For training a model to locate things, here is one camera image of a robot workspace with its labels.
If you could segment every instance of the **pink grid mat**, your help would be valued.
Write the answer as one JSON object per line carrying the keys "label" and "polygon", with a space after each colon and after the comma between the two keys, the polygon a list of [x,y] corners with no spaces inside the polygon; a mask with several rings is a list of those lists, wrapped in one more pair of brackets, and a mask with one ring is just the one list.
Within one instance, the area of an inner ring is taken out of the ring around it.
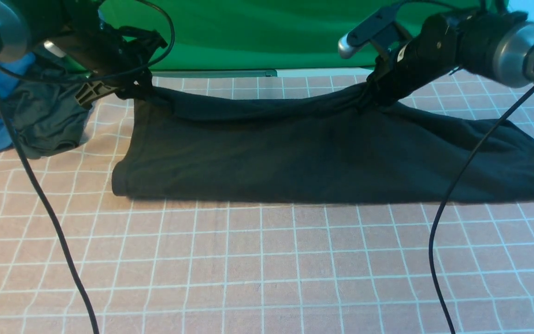
{"label": "pink grid mat", "polygon": [[[364,77],[168,79],[228,97],[301,98]],[[405,103],[496,118],[524,93],[458,73]],[[534,96],[512,120],[534,137]],[[132,102],[106,98],[81,148],[32,162],[106,334],[441,333],[433,205],[131,203],[110,191]],[[534,203],[451,206],[439,279],[460,332],[534,333]],[[57,237],[14,152],[0,154],[0,334],[89,333]]]}

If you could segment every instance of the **green backdrop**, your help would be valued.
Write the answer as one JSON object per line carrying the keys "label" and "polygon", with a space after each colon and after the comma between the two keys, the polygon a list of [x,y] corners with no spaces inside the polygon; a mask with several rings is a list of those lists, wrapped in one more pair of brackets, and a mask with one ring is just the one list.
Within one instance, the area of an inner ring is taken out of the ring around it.
{"label": "green backdrop", "polygon": [[[172,53],[153,67],[169,70],[265,70],[356,67],[372,64],[366,47],[350,60],[337,54],[337,41],[365,17],[395,0],[150,0],[174,21]],[[445,0],[478,6],[478,0]],[[424,19],[443,11],[430,4],[409,4],[399,22],[412,34]],[[156,29],[169,38],[169,27],[154,9],[134,0],[106,0],[106,21]]]}

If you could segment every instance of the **black cloth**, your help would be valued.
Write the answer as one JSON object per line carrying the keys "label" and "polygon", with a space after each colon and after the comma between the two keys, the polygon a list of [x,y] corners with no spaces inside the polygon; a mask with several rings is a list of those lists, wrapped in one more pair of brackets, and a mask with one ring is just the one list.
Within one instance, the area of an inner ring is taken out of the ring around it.
{"label": "black cloth", "polygon": [[[299,100],[236,101],[157,89],[135,101],[114,194],[263,203],[439,201],[496,122],[364,103],[364,84]],[[534,139],[506,122],[453,192],[461,203],[534,199]]]}
{"label": "black cloth", "polygon": [[[74,80],[62,60],[46,49],[35,52],[36,62],[26,76]],[[49,157],[80,146],[89,109],[76,101],[81,84],[20,82],[4,101],[3,112],[13,123],[28,159]]]}

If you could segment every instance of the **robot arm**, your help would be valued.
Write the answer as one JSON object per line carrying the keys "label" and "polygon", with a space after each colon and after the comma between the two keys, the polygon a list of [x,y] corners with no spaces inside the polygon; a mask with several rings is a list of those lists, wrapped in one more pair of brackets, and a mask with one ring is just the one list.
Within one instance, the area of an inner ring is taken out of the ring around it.
{"label": "robot arm", "polygon": [[[152,87],[152,74],[147,68],[134,69],[167,44],[155,31],[106,24],[99,16],[102,2],[0,0],[0,61],[16,61],[47,43],[91,72],[90,79],[101,78],[83,84],[76,96],[82,106],[112,93],[121,98],[144,95]],[[125,36],[133,40],[127,42]]]}
{"label": "robot arm", "polygon": [[344,59],[367,44],[377,49],[368,77],[374,102],[393,104],[457,68],[513,88],[534,82],[534,22],[527,13],[454,9],[428,17],[412,38],[396,22],[403,4],[381,8],[339,40]]}

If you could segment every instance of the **wire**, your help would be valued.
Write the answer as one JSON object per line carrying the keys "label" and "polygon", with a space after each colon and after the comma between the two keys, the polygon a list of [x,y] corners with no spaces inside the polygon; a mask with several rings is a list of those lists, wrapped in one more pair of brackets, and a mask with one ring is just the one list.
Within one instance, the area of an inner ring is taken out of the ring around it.
{"label": "wire", "polygon": [[432,280],[434,281],[434,287],[436,288],[436,294],[438,295],[438,300],[440,302],[440,305],[442,306],[442,311],[445,314],[446,322],[449,325],[449,328],[451,329],[451,334],[455,334],[454,331],[454,325],[451,319],[451,314],[448,311],[448,308],[446,307],[445,299],[442,296],[442,291],[440,289],[440,285],[438,283],[438,277],[436,275],[436,268],[434,267],[434,237],[436,236],[436,229],[438,228],[438,224],[440,222],[440,217],[442,216],[443,211],[445,210],[445,207],[451,197],[451,194],[456,187],[456,184],[460,180],[460,178],[463,176],[465,170],[467,169],[469,163],[473,160],[473,157],[477,154],[477,151],[479,148],[484,144],[484,142],[487,141],[487,139],[498,129],[500,125],[509,117],[512,115],[512,113],[517,110],[521,106],[521,104],[525,103],[525,101],[534,93],[534,86],[531,87],[518,101],[516,101],[505,113],[500,117],[498,121],[496,121],[496,124],[494,124],[493,127],[489,129],[489,131],[479,140],[479,143],[473,148],[471,153],[469,154],[469,158],[465,161],[462,169],[458,173],[457,177],[454,178],[453,182],[449,186],[444,199],[440,203],[438,207],[438,212],[436,213],[436,217],[434,218],[434,222],[432,223],[432,228],[430,230],[430,241],[428,243],[428,258],[430,261],[430,272],[432,273]]}
{"label": "wire", "polygon": [[437,5],[446,7],[449,9],[459,9],[457,6],[452,6],[451,4],[447,4],[446,2],[437,1],[437,0],[404,0],[400,6],[406,5],[406,4],[431,4],[431,5]]}
{"label": "wire", "polygon": [[496,5],[496,10],[498,13],[508,13],[508,9],[506,8],[506,2],[504,0],[494,0],[494,3]]}
{"label": "wire", "polygon": [[108,76],[102,76],[102,77],[92,77],[92,78],[82,78],[82,79],[76,79],[76,80],[63,80],[59,78],[35,78],[30,76],[21,76],[20,74],[16,74],[3,66],[0,65],[0,71],[7,74],[8,76],[11,76],[13,78],[16,78],[18,80],[23,80],[25,82],[36,82],[36,83],[46,83],[46,84],[83,84],[83,83],[91,83],[91,82],[99,82],[102,80],[112,80],[119,77],[129,76],[131,74],[135,74],[137,72],[141,72],[143,70],[146,70],[147,68],[150,68],[151,66],[163,61],[169,53],[172,51],[172,48],[174,48],[174,40],[175,40],[175,34],[174,34],[174,23],[172,22],[172,18],[168,13],[166,13],[165,10],[160,8],[159,6],[152,4],[151,2],[147,0],[134,0],[137,2],[140,2],[148,7],[154,8],[159,13],[162,14],[162,16],[166,19],[168,22],[168,25],[170,26],[170,43],[168,47],[166,47],[166,50],[159,56],[157,59],[148,62],[147,64],[138,66],[132,70],[128,70],[122,73],[117,74],[110,74]]}
{"label": "wire", "polygon": [[94,308],[92,307],[92,303],[89,300],[88,294],[85,291],[85,288],[83,287],[83,283],[81,282],[80,275],[78,274],[76,265],[74,264],[74,260],[71,257],[70,248],[67,245],[67,241],[65,240],[65,235],[63,233],[63,230],[61,229],[61,224],[59,223],[59,219],[57,219],[57,216],[55,215],[55,211],[53,210],[53,207],[51,207],[49,200],[47,199],[45,193],[40,187],[40,184],[38,184],[38,180],[36,180],[36,177],[34,176],[34,172],[32,171],[32,168],[30,167],[30,163],[28,163],[26,154],[24,153],[24,150],[21,144],[19,143],[18,135],[15,129],[13,128],[11,121],[6,117],[6,115],[4,115],[2,104],[3,103],[2,103],[2,99],[0,95],[0,118],[2,119],[6,127],[6,130],[9,134],[9,137],[11,138],[12,144],[15,147],[16,152],[18,152],[19,160],[21,161],[22,166],[24,167],[24,170],[26,171],[26,174],[28,175],[28,179],[30,180],[30,183],[34,187],[34,190],[36,190],[36,194],[38,195],[38,198],[40,198],[40,201],[43,203],[44,208],[49,214],[49,217],[51,218],[51,222],[53,222],[53,226],[55,227],[55,231],[57,232],[57,237],[59,238],[61,250],[63,251],[63,255],[65,256],[65,260],[67,261],[67,266],[70,268],[71,277],[74,279],[74,283],[76,283],[76,287],[78,291],[80,292],[82,299],[83,299],[83,303],[85,304],[85,308],[88,311],[89,321],[92,325],[92,330],[94,334],[99,334],[100,330],[98,330],[98,322],[96,321]]}

